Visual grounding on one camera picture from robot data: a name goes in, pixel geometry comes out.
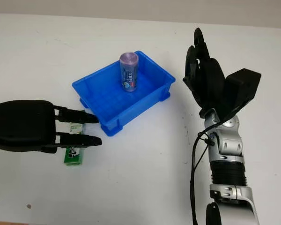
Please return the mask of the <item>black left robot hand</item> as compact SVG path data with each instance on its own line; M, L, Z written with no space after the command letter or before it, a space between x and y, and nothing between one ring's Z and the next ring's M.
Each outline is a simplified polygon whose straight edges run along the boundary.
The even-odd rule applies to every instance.
M0 103L0 149L55 154L58 148L102 145L96 136L57 132L56 121L96 124L98 118L84 111L56 106L45 100Z

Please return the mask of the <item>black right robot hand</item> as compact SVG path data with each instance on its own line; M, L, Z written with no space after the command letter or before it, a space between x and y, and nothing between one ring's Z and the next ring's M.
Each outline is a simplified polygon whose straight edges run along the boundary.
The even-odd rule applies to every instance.
M211 58L200 28L194 31L194 45L187 51L183 82L201 107L201 118L223 103L225 77L218 61Z

